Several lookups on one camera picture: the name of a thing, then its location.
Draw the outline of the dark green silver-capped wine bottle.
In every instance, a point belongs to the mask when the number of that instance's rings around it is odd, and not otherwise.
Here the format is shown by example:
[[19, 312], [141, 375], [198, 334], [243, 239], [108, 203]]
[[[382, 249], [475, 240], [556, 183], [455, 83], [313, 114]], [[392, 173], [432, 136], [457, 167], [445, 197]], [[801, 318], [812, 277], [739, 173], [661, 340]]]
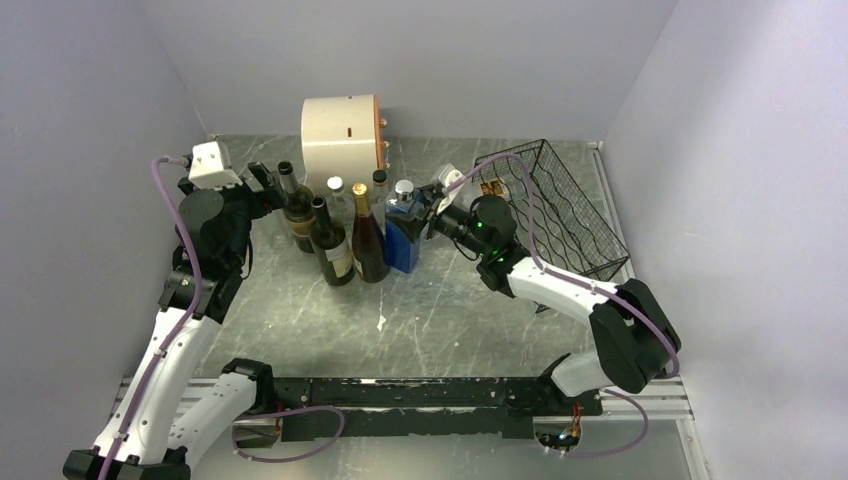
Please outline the dark green silver-capped wine bottle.
[[302, 252], [313, 254], [314, 248], [310, 240], [310, 230], [314, 223], [313, 193], [298, 181], [291, 162], [279, 162], [277, 172], [285, 197], [284, 216], [296, 245]]

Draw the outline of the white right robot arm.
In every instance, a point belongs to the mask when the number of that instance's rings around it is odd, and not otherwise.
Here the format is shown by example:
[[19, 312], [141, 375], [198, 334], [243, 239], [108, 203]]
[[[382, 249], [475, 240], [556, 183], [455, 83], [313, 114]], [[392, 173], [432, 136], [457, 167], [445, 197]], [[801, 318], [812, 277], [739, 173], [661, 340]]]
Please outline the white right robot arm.
[[409, 212], [386, 212], [388, 223], [412, 239], [444, 235], [473, 253], [490, 290], [563, 313], [592, 334], [593, 349], [566, 353], [541, 375], [539, 398], [548, 412], [565, 413], [588, 391], [639, 393], [652, 380], [676, 374], [680, 338], [644, 282], [599, 282], [542, 260], [531, 244], [519, 241], [512, 210], [501, 197], [483, 196], [465, 209], [447, 204], [434, 187], [416, 193]]

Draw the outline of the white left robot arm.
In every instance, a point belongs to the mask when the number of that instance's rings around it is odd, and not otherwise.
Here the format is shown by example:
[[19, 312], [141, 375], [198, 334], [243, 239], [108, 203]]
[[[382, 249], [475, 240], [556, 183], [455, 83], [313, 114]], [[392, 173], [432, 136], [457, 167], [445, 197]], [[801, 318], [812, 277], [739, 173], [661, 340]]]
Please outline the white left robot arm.
[[188, 479], [223, 432], [241, 415], [261, 416], [281, 403], [270, 365], [235, 358], [211, 391], [177, 413], [193, 371], [208, 352], [251, 266], [255, 219], [283, 207], [279, 178], [259, 162], [259, 181], [220, 190], [183, 178], [176, 211], [180, 243], [159, 300], [151, 340], [123, 400], [88, 449], [73, 450], [67, 479]]

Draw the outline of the red wine bottle gold foil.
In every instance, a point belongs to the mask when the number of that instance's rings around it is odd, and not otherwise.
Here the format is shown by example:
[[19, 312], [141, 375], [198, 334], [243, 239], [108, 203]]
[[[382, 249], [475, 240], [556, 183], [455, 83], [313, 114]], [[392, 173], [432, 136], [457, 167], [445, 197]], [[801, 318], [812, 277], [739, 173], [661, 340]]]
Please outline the red wine bottle gold foil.
[[352, 187], [355, 217], [352, 230], [354, 266], [366, 283], [379, 283], [388, 273], [385, 239], [372, 211], [368, 187], [356, 183]]

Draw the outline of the blue clear vodka bottle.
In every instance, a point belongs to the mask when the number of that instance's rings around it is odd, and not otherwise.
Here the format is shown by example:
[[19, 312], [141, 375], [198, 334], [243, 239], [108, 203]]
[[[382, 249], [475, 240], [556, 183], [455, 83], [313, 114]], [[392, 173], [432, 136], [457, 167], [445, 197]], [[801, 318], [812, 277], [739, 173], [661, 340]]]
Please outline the blue clear vodka bottle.
[[413, 224], [424, 212], [422, 196], [410, 180], [398, 180], [384, 202], [384, 210], [387, 264], [411, 273], [420, 252], [421, 229], [413, 229]]

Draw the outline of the clear bottle with black cap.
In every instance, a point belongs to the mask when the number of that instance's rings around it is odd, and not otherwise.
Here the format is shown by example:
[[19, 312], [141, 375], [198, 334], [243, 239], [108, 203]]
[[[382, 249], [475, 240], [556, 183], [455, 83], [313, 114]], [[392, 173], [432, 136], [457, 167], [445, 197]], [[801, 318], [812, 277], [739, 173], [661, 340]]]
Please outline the clear bottle with black cap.
[[496, 196], [505, 201], [510, 201], [511, 191], [509, 186], [499, 179], [489, 181], [472, 180], [463, 186], [460, 194], [462, 204], [468, 209], [472, 208], [475, 200], [484, 196]]

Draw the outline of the clear bottle with cork stopper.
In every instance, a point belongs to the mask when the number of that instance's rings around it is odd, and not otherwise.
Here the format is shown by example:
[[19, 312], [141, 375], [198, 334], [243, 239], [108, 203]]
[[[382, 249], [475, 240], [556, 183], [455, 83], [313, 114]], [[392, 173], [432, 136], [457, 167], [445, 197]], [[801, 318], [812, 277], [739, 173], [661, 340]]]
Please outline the clear bottle with cork stopper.
[[378, 220], [385, 216], [385, 199], [388, 195], [388, 174], [384, 169], [376, 169], [372, 174], [372, 210]]

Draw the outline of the dark wine bottle black cap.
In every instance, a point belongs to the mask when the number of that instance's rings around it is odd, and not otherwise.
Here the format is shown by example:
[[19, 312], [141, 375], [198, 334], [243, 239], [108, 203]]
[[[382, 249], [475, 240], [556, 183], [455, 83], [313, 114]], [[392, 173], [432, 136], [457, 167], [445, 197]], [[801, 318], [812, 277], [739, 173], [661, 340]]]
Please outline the dark wine bottle black cap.
[[316, 195], [311, 201], [314, 222], [309, 238], [320, 271], [329, 286], [349, 283], [355, 274], [353, 254], [344, 226], [329, 213], [326, 199]]

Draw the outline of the large clear round bottle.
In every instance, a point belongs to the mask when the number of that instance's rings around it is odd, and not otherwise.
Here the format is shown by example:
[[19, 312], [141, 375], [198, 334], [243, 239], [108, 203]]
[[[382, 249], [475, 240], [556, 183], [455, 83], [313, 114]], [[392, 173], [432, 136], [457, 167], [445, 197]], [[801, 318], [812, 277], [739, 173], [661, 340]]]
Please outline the large clear round bottle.
[[340, 176], [331, 176], [326, 181], [329, 190], [328, 209], [331, 217], [345, 228], [353, 226], [355, 207], [352, 194]]

